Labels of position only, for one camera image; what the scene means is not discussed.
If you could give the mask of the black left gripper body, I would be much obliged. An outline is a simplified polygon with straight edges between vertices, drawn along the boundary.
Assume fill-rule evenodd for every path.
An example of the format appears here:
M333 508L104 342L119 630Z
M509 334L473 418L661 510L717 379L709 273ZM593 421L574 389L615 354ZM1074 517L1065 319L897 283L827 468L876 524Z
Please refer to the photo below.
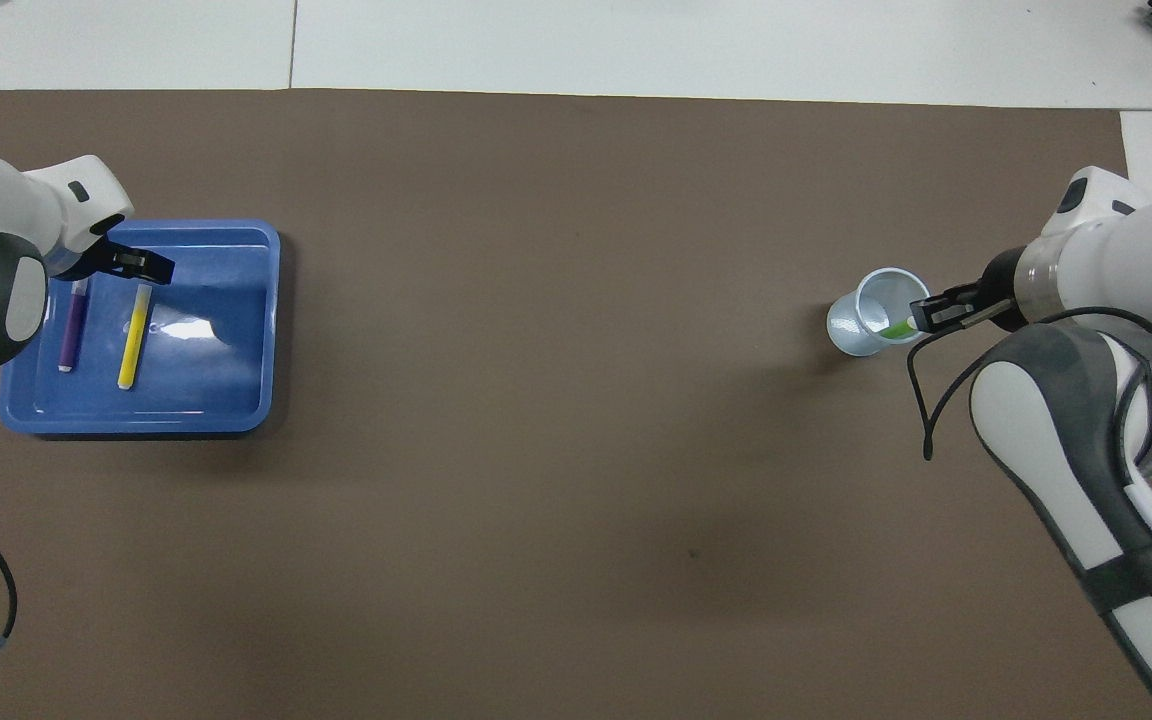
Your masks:
M92 274L114 274L119 268L116 256L119 251L113 242L94 242L84 250L68 270L61 273L63 279L83 279Z

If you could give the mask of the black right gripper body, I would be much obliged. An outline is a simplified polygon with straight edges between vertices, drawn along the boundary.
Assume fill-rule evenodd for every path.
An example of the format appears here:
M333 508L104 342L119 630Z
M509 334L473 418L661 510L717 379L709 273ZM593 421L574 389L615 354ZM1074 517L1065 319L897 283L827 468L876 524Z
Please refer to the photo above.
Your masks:
M980 309L996 309L990 320L1007 333L1020 331L1028 324L1018 306L1015 275L1025 247L1011 247L998 253L980 275Z

